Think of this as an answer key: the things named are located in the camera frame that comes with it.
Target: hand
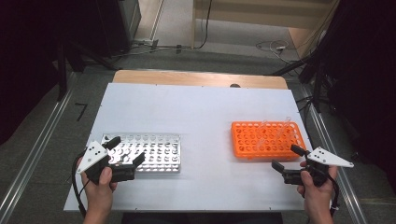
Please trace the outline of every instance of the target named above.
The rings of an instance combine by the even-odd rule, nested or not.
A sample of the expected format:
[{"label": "hand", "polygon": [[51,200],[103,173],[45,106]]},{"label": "hand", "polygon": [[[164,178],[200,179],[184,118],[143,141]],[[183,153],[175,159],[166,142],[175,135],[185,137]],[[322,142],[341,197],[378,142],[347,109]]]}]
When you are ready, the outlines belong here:
[{"label": "hand", "polygon": [[[337,167],[329,167],[329,175],[337,177]],[[332,223],[330,215],[330,200],[332,199],[332,181],[329,179],[319,188],[314,185],[312,176],[307,171],[301,171],[301,179],[304,185],[298,186],[297,191],[304,196],[304,209],[311,218],[312,223]]]},{"label": "hand", "polygon": [[[90,182],[85,186],[88,209],[84,223],[106,223],[113,204],[113,191],[117,188],[117,183],[110,183],[112,170],[105,167],[99,177],[99,185]],[[85,173],[81,174],[82,184],[85,185],[89,179]]]}]

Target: white tabletop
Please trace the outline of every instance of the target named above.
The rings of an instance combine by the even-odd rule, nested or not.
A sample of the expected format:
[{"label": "white tabletop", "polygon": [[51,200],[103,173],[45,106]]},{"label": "white tabletop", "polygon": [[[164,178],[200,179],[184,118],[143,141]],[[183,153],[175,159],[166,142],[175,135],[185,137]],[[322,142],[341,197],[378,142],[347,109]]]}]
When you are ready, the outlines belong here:
[{"label": "white tabletop", "polygon": [[[291,117],[312,150],[289,90],[110,83],[87,145],[103,133],[179,133],[179,174],[136,174],[114,192],[118,211],[303,210],[296,186],[285,185],[270,161],[233,155],[233,121]],[[299,169],[297,161],[282,161]],[[85,195],[81,196],[86,203]],[[70,189],[65,211],[77,211]]]}]

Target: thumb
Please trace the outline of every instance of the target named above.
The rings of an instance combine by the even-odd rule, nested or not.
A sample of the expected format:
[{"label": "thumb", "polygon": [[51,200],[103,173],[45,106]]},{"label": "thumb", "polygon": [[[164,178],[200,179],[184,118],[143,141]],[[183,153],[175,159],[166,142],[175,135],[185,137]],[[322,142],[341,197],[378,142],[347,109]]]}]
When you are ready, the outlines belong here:
[{"label": "thumb", "polygon": [[314,180],[312,179],[311,174],[309,174],[307,171],[301,171],[301,179],[303,180],[304,186],[306,188],[314,186]]},{"label": "thumb", "polygon": [[109,186],[113,171],[110,167],[105,167],[99,177],[100,186]]}]

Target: finger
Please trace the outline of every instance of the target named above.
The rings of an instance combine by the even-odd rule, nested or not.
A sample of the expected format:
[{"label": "finger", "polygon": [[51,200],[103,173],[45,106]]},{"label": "finger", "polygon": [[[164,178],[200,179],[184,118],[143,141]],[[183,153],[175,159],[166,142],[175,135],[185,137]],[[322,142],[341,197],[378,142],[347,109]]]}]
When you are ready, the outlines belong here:
[{"label": "finger", "polygon": [[82,161],[82,157],[80,157],[80,158],[78,159],[78,161],[77,161],[77,167],[79,167],[79,164],[81,163],[81,161]]},{"label": "finger", "polygon": [[305,188],[304,188],[304,186],[299,185],[299,186],[297,187],[297,192],[298,192],[299,194],[301,194],[301,195],[304,195],[304,194],[305,194]]},{"label": "finger", "polygon": [[307,171],[301,171],[301,179],[303,180],[304,186],[306,188],[311,188],[314,186],[314,180]]},{"label": "finger", "polygon": [[116,190],[118,183],[110,183],[111,190]]},{"label": "finger", "polygon": [[[82,157],[80,157],[80,158],[78,159],[78,161],[77,161],[77,167],[79,166],[79,164],[81,163],[81,161],[82,161]],[[81,173],[81,182],[82,182],[82,184],[85,185],[85,183],[87,183],[87,181],[88,181],[87,175],[85,174],[85,172],[82,172],[82,173]]]},{"label": "finger", "polygon": [[99,185],[109,186],[112,176],[112,170],[110,167],[105,167],[99,177]]},{"label": "finger", "polygon": [[330,175],[333,179],[337,178],[337,170],[338,170],[338,167],[337,167],[337,166],[330,166],[330,167],[329,167],[329,175]]},{"label": "finger", "polygon": [[300,166],[301,166],[301,167],[305,167],[305,166],[306,166],[306,161],[300,162]]}]

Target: orange test tube rack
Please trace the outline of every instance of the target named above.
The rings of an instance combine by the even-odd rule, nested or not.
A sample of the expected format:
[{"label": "orange test tube rack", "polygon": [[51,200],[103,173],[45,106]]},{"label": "orange test tube rack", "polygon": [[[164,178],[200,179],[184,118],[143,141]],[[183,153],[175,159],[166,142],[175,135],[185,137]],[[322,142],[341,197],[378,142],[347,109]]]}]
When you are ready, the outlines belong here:
[{"label": "orange test tube rack", "polygon": [[292,160],[300,156],[290,150],[291,145],[306,149],[298,125],[292,121],[235,121],[231,131],[237,158]]}]

